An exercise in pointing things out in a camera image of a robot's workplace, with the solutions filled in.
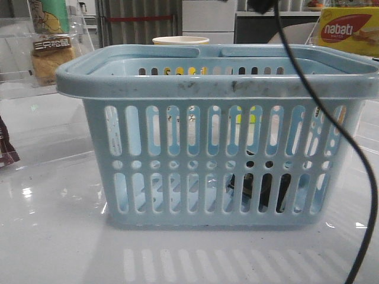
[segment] basket slot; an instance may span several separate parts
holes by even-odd
[[[141,155],[141,134],[138,109],[135,106],[128,106],[125,110],[125,115],[129,153],[132,156]]]
[[[277,213],[282,213],[287,209],[286,197],[289,195],[291,180],[292,178],[289,173],[285,173],[280,178],[280,188],[276,207]]]
[[[238,69],[238,75],[245,75],[246,74],[246,69],[245,67],[240,67]]]
[[[134,182],[133,182],[133,176],[128,175],[126,179],[126,194],[128,199],[128,205],[129,205],[129,211],[128,214],[133,215],[137,211],[136,206],[136,196],[134,194]]]
[[[314,105],[305,107],[303,125],[301,127],[299,139],[298,139],[298,149],[297,154],[302,157],[307,153],[310,148],[311,139],[309,139],[309,129],[311,129],[311,123],[314,121]]]
[[[329,178],[330,175],[327,173],[323,173],[317,178],[316,191],[314,192],[313,202],[310,208],[311,214],[316,214],[322,209],[325,199],[325,190],[327,188],[327,184],[329,183]]]
[[[320,135],[324,125],[324,113],[319,108],[315,108],[312,115],[312,121],[308,131],[307,145],[304,154],[314,156],[319,146]]]
[[[185,113],[187,114],[185,128],[187,129],[188,152],[196,156],[200,152],[200,108],[192,105],[186,109]]]
[[[284,67],[277,68],[277,75],[284,75]]]
[[[263,109],[262,119],[259,124],[261,131],[259,134],[259,141],[262,143],[259,143],[258,151],[253,153],[266,153],[269,149],[271,149],[269,145],[271,139],[271,112],[268,107]]]
[[[215,213],[222,214],[224,212],[224,199],[226,199],[226,183],[223,176],[217,175],[217,189],[216,189],[216,202],[215,202]]]
[[[229,109],[228,133],[227,133],[227,153],[234,156],[238,153],[240,125],[237,123],[237,116],[241,115],[241,107],[234,105]]]
[[[180,152],[180,128],[179,128],[179,108],[171,105],[167,108],[167,142],[168,151],[171,155],[178,155]]]
[[[284,181],[282,181],[281,178],[282,176],[276,173],[274,173],[274,175],[272,176],[271,190],[269,192],[268,199],[268,212],[270,213],[274,213],[277,211],[279,191],[284,187],[283,185],[281,188],[282,183],[284,183]]]
[[[118,124],[117,109],[114,106],[105,107],[105,123],[107,125],[108,145],[113,156],[122,154],[120,140],[120,126]]]
[[[251,75],[257,75],[258,74],[258,67],[252,67],[251,68]]]
[[[346,106],[341,105],[337,107],[334,111],[334,118],[341,125],[345,121],[346,117]],[[341,140],[341,134],[338,129],[334,126],[330,126],[329,135],[327,138],[327,142],[325,144],[324,154],[327,157],[334,156],[338,150],[339,142]]]
[[[220,66],[215,66],[212,71],[213,75],[221,75],[222,74],[222,69]]]
[[[266,173],[262,176],[261,188],[260,188],[260,196],[259,196],[259,212],[266,212],[268,208],[268,203],[270,199],[272,187],[272,175],[270,173]]]
[[[278,151],[279,139],[283,125],[284,109],[281,106],[274,106],[271,109],[269,136],[267,137],[266,153],[274,155]]]
[[[208,109],[208,154],[216,155],[220,144],[220,116],[221,108],[217,105]]]
[[[307,195],[309,192],[310,176],[305,173],[300,176],[296,189],[296,198],[294,204],[294,212],[300,213],[304,211]]]
[[[163,180],[162,175],[154,173],[150,176],[153,196],[153,208],[156,212],[163,211]]]
[[[147,139],[149,141],[149,153],[153,156],[160,154],[160,127],[159,110],[156,106],[146,108]]]
[[[285,153],[289,156],[293,156],[297,152],[305,111],[305,107],[301,105],[295,106],[292,111],[291,125],[287,139],[287,148],[285,150]]]
[[[144,176],[141,173],[135,173],[132,177],[133,195],[136,209],[139,212],[146,211],[146,190],[144,186]]]
[[[181,210],[181,197],[180,197],[180,175],[178,173],[172,173],[169,175],[169,194],[170,194],[170,207],[173,212]]]
[[[122,173],[115,173],[113,176],[113,181],[118,208],[122,212],[128,212],[129,201],[125,176]]]
[[[205,187],[205,211],[214,212],[216,207],[216,190],[219,180],[214,173],[206,175],[205,179],[207,181]]]
[[[199,197],[199,175],[191,173],[187,176],[188,188],[188,208],[190,212],[198,210],[198,197]]]
[[[305,202],[304,210],[303,210],[303,212],[305,214],[310,213],[311,206],[312,206],[313,201],[314,201],[314,195],[316,194],[316,191],[317,191],[317,181],[318,180],[319,180],[319,175],[317,175],[317,174],[310,175],[308,191],[307,191],[307,196],[306,196],[306,202]]]
[[[248,128],[248,142],[247,142],[247,147],[246,147],[247,151],[251,153],[258,152],[262,114],[263,114],[263,110],[261,106],[254,105],[251,107],[249,128]]]
[[[254,185],[253,185],[253,180],[254,180],[254,175],[253,173],[249,173],[247,175],[235,175],[235,180],[234,180],[234,190],[233,194],[235,195],[235,199],[237,201],[240,201],[240,210],[242,212],[249,212],[250,207],[251,207],[251,200],[252,196],[250,196],[249,189],[252,190],[252,195],[254,195]]]

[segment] plastic basket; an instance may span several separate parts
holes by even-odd
[[[293,49],[353,133],[378,93],[376,62]],[[282,46],[112,46],[62,65],[57,90],[83,99],[110,213],[124,224],[316,222],[346,153]]]

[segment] shelf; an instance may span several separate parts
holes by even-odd
[[[293,11],[293,12],[280,12],[282,17],[319,17],[321,12],[311,11]],[[237,11],[237,17],[273,17],[274,12],[267,12],[260,14],[257,12]]]
[[[69,18],[75,57],[94,50],[83,16]],[[0,99],[17,99],[56,92],[55,85],[40,86],[31,62],[33,42],[39,40],[30,18],[0,18]]]

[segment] bread package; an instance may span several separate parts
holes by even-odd
[[[31,53],[34,74],[40,86],[56,83],[55,71],[63,63],[75,58],[69,38],[54,37],[33,43]]]

